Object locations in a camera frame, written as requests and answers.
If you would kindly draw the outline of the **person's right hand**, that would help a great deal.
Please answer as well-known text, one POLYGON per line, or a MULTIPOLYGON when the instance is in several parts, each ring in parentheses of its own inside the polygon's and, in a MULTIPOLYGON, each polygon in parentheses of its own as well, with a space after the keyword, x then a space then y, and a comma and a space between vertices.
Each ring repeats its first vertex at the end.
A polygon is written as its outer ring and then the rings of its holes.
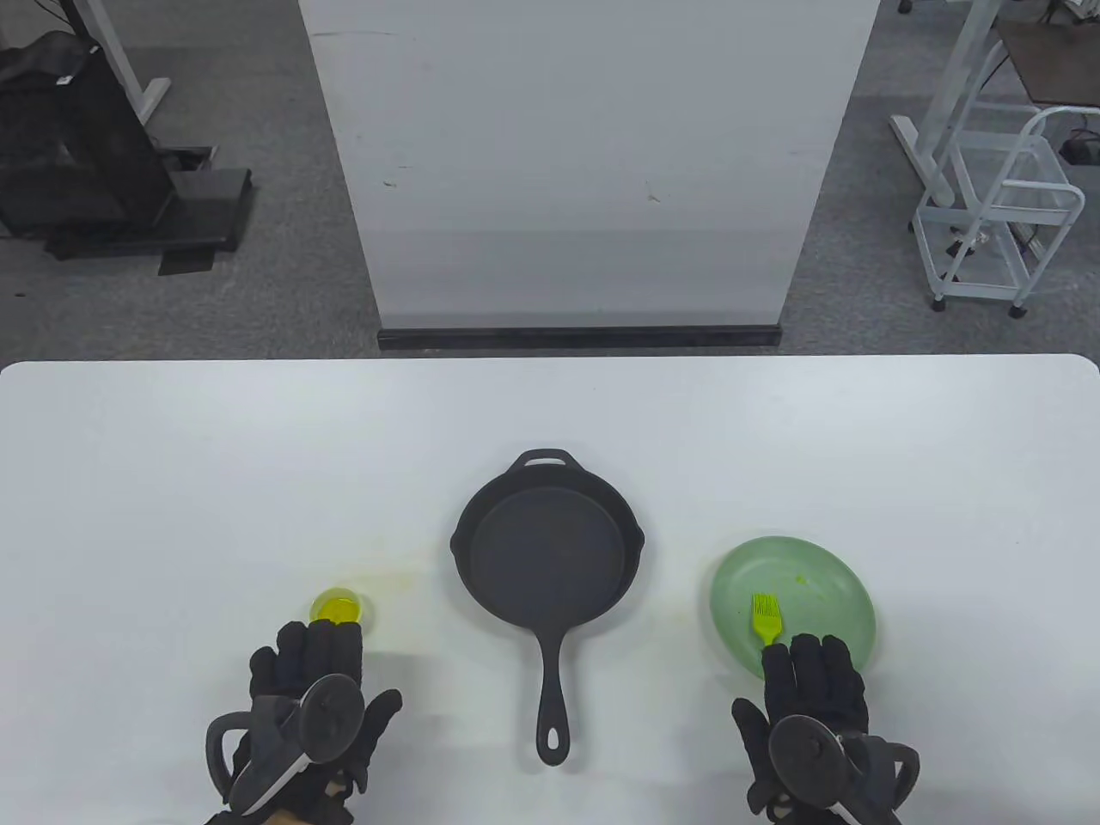
POLYGON ((732 703, 754 782, 747 805, 777 824, 897 824, 919 754, 869 732, 864 676, 844 641, 798 635, 761 654, 765 706, 732 703))

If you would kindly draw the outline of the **person's left hand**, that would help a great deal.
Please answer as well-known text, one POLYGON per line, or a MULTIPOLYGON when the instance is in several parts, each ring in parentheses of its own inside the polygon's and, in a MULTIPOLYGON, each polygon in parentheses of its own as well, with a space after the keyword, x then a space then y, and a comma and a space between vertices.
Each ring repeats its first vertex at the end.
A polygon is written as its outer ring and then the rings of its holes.
POLYGON ((205 732, 205 765, 223 809, 213 824, 351 824, 397 690, 363 694, 355 622, 288 622, 250 659, 250 707, 205 732))

